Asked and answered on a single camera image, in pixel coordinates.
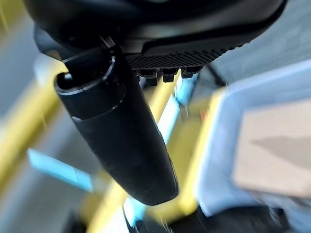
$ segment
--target light blue surface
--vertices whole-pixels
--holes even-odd
[[[32,167],[35,169],[85,191],[93,191],[92,178],[90,174],[76,169],[57,159],[44,155],[34,149],[28,149],[27,154]]]
[[[134,198],[127,198],[123,205],[126,219],[131,227],[134,227],[137,221],[143,220],[146,205]]]
[[[182,105],[187,106],[189,104],[197,78],[198,74],[194,74],[192,78],[178,80],[181,81],[181,85],[176,91],[176,99]]]
[[[241,80],[228,87],[215,112],[200,168],[196,196],[207,216],[230,207],[259,205],[232,182],[231,174],[243,112],[246,109],[311,97],[311,60]],[[311,209],[269,199],[283,208],[294,232],[311,232]]]

